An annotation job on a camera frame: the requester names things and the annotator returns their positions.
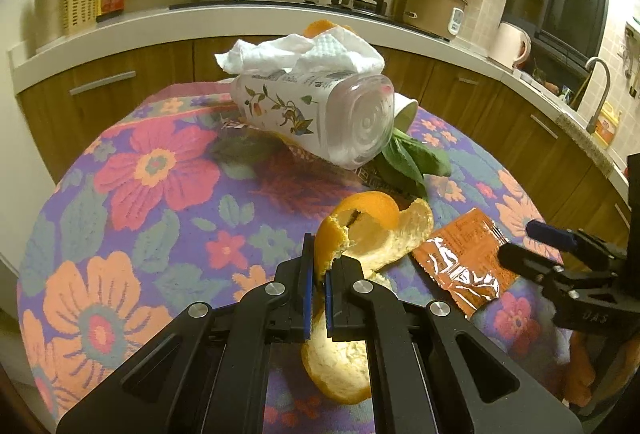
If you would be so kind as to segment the orange foil wrapper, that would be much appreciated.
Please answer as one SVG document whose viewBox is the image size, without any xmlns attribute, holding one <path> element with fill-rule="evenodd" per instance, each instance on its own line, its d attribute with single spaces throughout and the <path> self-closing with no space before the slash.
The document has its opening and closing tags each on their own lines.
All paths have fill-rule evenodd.
<svg viewBox="0 0 640 434">
<path fill-rule="evenodd" d="M 432 232 L 412 256 L 471 318 L 518 278 L 498 261 L 498 250 L 507 242 L 496 223 L 474 208 Z"/>
</svg>

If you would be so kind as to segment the large orange peel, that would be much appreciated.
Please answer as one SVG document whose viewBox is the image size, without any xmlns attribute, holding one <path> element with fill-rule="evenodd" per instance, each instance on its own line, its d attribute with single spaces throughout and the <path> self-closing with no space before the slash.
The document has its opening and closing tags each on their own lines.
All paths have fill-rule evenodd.
<svg viewBox="0 0 640 434">
<path fill-rule="evenodd" d="M 360 263 L 363 277 L 385 287 L 380 274 L 426 242 L 434 229 L 431 207 L 414 199 L 401 210 L 392 196 L 364 191 L 344 198 L 321 222 L 314 239 L 314 275 L 321 283 L 342 255 Z M 306 373 L 326 397 L 357 405 L 371 397 L 368 355 L 363 341 L 335 342 L 326 332 L 326 312 L 312 318 L 310 339 L 302 347 Z"/>
</svg>

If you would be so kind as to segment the green vegetable leaf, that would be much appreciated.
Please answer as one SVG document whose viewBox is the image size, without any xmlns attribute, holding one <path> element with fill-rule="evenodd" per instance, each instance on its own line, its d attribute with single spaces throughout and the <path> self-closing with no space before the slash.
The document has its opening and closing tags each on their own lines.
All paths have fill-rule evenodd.
<svg viewBox="0 0 640 434">
<path fill-rule="evenodd" d="M 427 147 L 398 129 L 375 156 L 373 165 L 386 185 L 408 198 L 427 199 L 425 176 L 448 177 L 451 174 L 446 151 Z"/>
</svg>

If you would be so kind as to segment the red white paper cup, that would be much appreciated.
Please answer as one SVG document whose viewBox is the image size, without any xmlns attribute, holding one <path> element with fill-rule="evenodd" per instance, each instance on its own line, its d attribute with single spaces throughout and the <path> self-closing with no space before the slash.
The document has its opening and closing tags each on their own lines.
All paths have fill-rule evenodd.
<svg viewBox="0 0 640 434">
<path fill-rule="evenodd" d="M 394 127 L 402 132 L 407 133 L 416 119 L 419 103 L 414 98 L 396 92 L 394 94 Z"/>
</svg>

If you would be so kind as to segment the clear floral plastic bottle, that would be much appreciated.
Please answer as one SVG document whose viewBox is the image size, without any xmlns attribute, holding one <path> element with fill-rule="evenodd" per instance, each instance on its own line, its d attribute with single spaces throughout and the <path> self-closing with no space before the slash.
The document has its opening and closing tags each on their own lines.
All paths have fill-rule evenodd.
<svg viewBox="0 0 640 434">
<path fill-rule="evenodd" d="M 395 90 L 383 75 L 241 75 L 231 97 L 248 124 L 348 170 L 380 154 L 394 128 Z"/>
</svg>

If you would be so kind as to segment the white tissue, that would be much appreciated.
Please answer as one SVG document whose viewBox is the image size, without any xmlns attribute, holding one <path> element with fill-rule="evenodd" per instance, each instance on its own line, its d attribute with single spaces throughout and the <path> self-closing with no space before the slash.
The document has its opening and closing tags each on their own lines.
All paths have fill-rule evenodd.
<svg viewBox="0 0 640 434">
<path fill-rule="evenodd" d="M 353 72 L 380 74 L 385 61 L 366 40 L 343 26 L 333 26 L 314 37 L 289 34 L 259 44 L 239 39 L 217 65 L 230 75 L 270 75 L 273 72 Z"/>
</svg>

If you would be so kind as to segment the small orange peel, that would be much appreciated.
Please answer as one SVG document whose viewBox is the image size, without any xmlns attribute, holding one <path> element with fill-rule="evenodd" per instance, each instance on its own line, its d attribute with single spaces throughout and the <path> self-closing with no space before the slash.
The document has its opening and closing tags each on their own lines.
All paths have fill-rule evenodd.
<svg viewBox="0 0 640 434">
<path fill-rule="evenodd" d="M 316 20 L 309 24 L 303 31 L 303 36 L 308 39 L 312 39 L 333 28 L 342 28 L 349 31 L 354 31 L 352 27 L 348 25 L 339 25 L 331 22 L 330 20 Z"/>
</svg>

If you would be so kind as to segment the brown lower kitchen cabinets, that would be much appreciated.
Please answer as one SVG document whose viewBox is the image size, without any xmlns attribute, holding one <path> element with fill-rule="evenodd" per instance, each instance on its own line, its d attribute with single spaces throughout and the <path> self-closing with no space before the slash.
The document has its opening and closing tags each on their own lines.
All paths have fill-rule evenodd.
<svg viewBox="0 0 640 434">
<path fill-rule="evenodd" d="M 73 57 L 63 43 L 15 68 L 17 102 L 52 179 L 60 180 L 82 147 L 148 96 L 178 82 L 224 79 L 215 54 L 235 40 L 175 41 L 94 60 Z M 585 129 L 546 89 L 433 39 L 424 39 L 416 53 L 385 46 L 379 51 L 396 90 L 499 160 L 546 220 L 583 228 L 619 246 L 627 242 L 626 177 L 615 165 L 604 177 L 555 124 L 566 113 Z"/>
</svg>

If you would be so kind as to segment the grey dish cloth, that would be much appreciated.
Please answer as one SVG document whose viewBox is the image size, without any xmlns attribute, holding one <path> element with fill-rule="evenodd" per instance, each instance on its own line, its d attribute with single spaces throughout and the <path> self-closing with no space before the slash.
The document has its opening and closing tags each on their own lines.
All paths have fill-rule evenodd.
<svg viewBox="0 0 640 434">
<path fill-rule="evenodd" d="M 566 113 L 560 113 L 554 122 L 587 155 L 604 177 L 609 177 L 613 173 L 613 160 L 584 128 Z"/>
</svg>

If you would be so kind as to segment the yellow detergent bottle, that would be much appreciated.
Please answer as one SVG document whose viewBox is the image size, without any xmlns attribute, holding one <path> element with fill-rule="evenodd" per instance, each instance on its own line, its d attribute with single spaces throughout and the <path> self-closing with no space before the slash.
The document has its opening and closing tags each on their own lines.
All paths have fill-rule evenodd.
<svg viewBox="0 0 640 434">
<path fill-rule="evenodd" d="M 603 104 L 597 116 L 596 128 L 594 129 L 594 137 L 603 148 L 608 148 L 612 145 L 618 128 L 620 128 L 622 115 L 623 112 L 616 110 L 611 103 L 605 102 Z"/>
</svg>

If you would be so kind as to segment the floral tablecloth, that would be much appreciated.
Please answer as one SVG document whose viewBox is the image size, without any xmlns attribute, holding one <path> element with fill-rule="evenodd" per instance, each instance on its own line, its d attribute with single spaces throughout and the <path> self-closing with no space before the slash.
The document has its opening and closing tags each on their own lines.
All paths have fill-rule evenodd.
<svg viewBox="0 0 640 434">
<path fill-rule="evenodd" d="M 218 95 L 228 91 L 203 82 L 150 96 L 81 153 L 40 211 L 17 307 L 54 425 L 188 304 L 231 304 L 265 284 L 341 199 L 367 189 L 241 127 Z M 488 151 L 422 108 L 409 134 L 451 161 L 450 176 L 426 178 L 435 228 L 480 209 L 510 241 L 560 261 L 526 237 L 541 215 Z M 538 286 L 518 279 L 472 321 L 559 397 L 570 331 L 552 325 L 553 313 Z M 272 351 L 264 433 L 374 433 L 372 414 L 370 400 L 323 396 L 299 345 Z"/>
</svg>

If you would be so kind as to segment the white electric kettle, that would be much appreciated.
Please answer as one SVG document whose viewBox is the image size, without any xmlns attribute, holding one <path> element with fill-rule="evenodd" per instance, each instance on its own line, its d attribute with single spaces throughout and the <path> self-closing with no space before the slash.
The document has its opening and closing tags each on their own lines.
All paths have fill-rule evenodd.
<svg viewBox="0 0 640 434">
<path fill-rule="evenodd" d="M 532 39 L 522 28 L 508 22 L 502 22 L 491 44 L 488 58 L 513 70 L 527 61 L 532 50 Z"/>
</svg>

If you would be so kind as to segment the brown rice cooker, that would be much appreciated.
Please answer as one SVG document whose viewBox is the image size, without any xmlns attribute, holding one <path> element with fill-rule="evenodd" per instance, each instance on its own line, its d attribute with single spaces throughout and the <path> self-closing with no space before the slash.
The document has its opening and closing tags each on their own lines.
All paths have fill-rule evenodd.
<svg viewBox="0 0 640 434">
<path fill-rule="evenodd" d="M 450 41 L 461 29 L 467 6 L 466 0 L 407 0 L 402 20 L 407 25 Z"/>
</svg>

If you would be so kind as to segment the steel thermos bottle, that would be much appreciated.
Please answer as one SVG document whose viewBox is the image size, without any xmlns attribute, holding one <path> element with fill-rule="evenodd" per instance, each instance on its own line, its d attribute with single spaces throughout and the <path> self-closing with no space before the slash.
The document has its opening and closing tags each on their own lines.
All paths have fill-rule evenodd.
<svg viewBox="0 0 640 434">
<path fill-rule="evenodd" d="M 40 49 L 64 35 L 63 0 L 35 0 L 35 41 Z"/>
</svg>

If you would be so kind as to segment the beige plastic utensil basket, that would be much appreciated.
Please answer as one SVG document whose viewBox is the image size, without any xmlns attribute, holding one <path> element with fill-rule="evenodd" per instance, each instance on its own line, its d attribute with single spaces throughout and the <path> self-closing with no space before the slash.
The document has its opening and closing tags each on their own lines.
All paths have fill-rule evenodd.
<svg viewBox="0 0 640 434">
<path fill-rule="evenodd" d="M 67 37 L 96 27 L 96 0 L 63 0 L 63 24 Z"/>
</svg>

